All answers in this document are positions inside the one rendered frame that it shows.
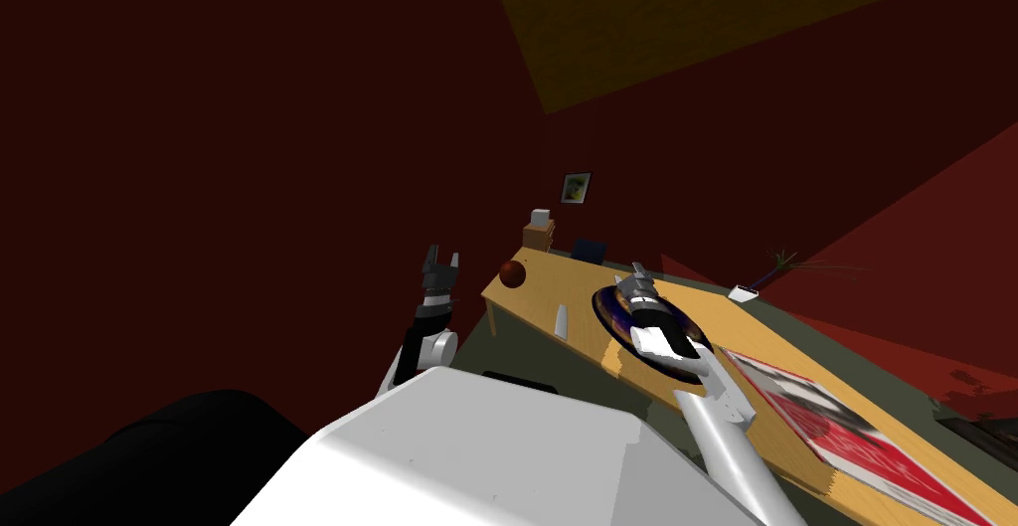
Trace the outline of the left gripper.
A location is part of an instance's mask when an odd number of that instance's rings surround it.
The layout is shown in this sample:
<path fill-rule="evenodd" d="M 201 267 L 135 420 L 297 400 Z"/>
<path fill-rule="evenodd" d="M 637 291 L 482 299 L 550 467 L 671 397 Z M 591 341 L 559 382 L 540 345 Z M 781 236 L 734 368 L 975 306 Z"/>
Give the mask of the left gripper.
<path fill-rule="evenodd" d="M 438 245 L 430 245 L 425 257 L 425 298 L 450 296 L 459 273 L 459 253 L 453 253 L 449 265 L 437 264 Z"/>

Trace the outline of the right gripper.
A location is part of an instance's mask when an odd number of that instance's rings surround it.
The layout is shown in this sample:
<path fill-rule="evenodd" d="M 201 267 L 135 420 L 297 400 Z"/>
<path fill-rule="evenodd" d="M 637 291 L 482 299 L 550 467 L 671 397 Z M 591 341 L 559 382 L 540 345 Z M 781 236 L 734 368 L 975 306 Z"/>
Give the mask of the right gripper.
<path fill-rule="evenodd" d="M 651 273 L 641 262 L 632 262 L 633 274 L 614 276 L 614 283 L 629 307 L 662 307 L 658 289 Z"/>

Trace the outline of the dark purple plate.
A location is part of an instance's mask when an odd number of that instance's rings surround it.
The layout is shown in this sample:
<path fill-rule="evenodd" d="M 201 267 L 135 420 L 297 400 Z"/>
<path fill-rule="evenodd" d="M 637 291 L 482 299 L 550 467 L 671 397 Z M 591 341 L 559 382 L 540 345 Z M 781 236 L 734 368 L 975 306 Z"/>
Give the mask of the dark purple plate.
<path fill-rule="evenodd" d="M 675 318 L 676 324 L 690 340 L 702 344 L 708 350 L 714 352 L 712 341 L 701 326 L 690 318 L 668 298 L 663 298 L 662 304 L 669 310 Z M 635 326 L 636 323 L 628 309 L 628 299 L 619 291 L 616 285 L 608 285 L 598 289 L 592 296 L 592 306 L 598 322 L 601 323 L 606 332 L 640 362 L 671 379 L 682 382 L 682 384 L 702 386 L 702 381 L 697 375 L 674 366 L 654 362 L 638 353 L 630 335 L 630 328 Z"/>

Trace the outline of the wooden box with grey cube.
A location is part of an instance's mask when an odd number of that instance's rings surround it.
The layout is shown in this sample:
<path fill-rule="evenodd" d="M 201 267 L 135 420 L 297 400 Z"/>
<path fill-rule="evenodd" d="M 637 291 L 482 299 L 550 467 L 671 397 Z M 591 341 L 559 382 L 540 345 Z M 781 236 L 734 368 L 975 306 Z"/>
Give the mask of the wooden box with grey cube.
<path fill-rule="evenodd" d="M 535 209 L 531 212 L 531 220 L 522 231 L 522 247 L 547 252 L 552 245 L 555 222 L 549 209 Z"/>

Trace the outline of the framed picture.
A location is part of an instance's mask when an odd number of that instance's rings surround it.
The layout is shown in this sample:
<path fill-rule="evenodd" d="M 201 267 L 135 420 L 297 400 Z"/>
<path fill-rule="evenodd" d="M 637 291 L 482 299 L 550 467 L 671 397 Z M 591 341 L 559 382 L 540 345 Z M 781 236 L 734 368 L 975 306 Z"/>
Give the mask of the framed picture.
<path fill-rule="evenodd" d="M 566 173 L 560 196 L 562 204 L 583 204 L 590 188 L 592 172 Z"/>

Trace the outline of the white pot with plant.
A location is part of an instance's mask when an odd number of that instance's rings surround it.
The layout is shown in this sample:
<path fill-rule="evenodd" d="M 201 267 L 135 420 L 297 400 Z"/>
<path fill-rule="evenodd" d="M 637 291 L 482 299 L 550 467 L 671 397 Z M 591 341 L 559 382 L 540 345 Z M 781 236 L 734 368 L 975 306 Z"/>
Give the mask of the white pot with plant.
<path fill-rule="evenodd" d="M 787 250 L 765 249 L 770 269 L 764 276 L 748 285 L 736 284 L 729 291 L 727 298 L 736 303 L 746 303 L 749 300 L 760 296 L 760 288 L 771 281 L 776 275 L 789 273 L 795 270 L 818 273 L 821 275 L 846 278 L 851 281 L 857 279 L 859 272 L 871 271 L 870 268 L 855 265 L 824 262 L 823 260 L 802 259 L 798 252 Z"/>

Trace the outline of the light wooden table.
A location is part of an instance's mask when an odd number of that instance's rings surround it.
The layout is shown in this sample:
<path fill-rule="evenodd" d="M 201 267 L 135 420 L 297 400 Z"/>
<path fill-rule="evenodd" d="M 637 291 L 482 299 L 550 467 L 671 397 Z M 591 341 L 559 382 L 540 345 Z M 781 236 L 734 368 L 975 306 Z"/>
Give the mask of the light wooden table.
<path fill-rule="evenodd" d="M 689 386 L 669 379 L 640 362 L 595 317 L 593 291 L 612 284 L 616 270 L 527 248 L 521 249 L 514 258 L 525 267 L 526 281 L 518 288 L 508 288 L 499 278 L 493 278 L 482 291 L 494 336 L 503 337 L 508 333 L 509 325 L 499 322 L 501 317 L 525 323 L 546 340 L 567 350 L 570 356 L 592 365 L 598 372 L 623 382 L 659 405 L 667 405 L 673 411 L 679 409 L 672 393 L 688 390 Z M 914 456 L 935 477 L 971 503 L 996 526 L 1018 526 L 1018 506 L 794 347 L 776 325 L 757 319 L 721 294 L 671 282 L 659 284 L 658 289 L 704 328 L 717 350 L 746 354 L 816 382 L 874 423 L 878 430 Z M 560 304 L 568 310 L 566 341 L 554 335 Z M 778 476 L 860 526 L 935 526 L 934 520 L 918 511 L 826 466 L 747 379 L 738 377 L 737 382 L 758 411 L 749 437 L 767 466 Z"/>

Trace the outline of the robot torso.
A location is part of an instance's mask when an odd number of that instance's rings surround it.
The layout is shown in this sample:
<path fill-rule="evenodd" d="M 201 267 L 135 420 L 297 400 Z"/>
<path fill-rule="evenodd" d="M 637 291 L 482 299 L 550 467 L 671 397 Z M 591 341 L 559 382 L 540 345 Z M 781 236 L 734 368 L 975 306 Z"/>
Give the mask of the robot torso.
<path fill-rule="evenodd" d="M 764 526 L 636 416 L 436 367 L 302 444 L 232 526 Z"/>

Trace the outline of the red and white magazine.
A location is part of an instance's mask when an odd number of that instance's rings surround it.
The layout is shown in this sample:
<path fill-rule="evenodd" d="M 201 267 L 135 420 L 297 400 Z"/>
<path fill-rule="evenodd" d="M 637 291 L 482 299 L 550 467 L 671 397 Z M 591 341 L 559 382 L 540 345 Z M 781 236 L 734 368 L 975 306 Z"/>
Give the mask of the red and white magazine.
<path fill-rule="evenodd" d="M 996 526 L 816 382 L 729 349 L 723 352 L 826 465 L 940 526 Z"/>

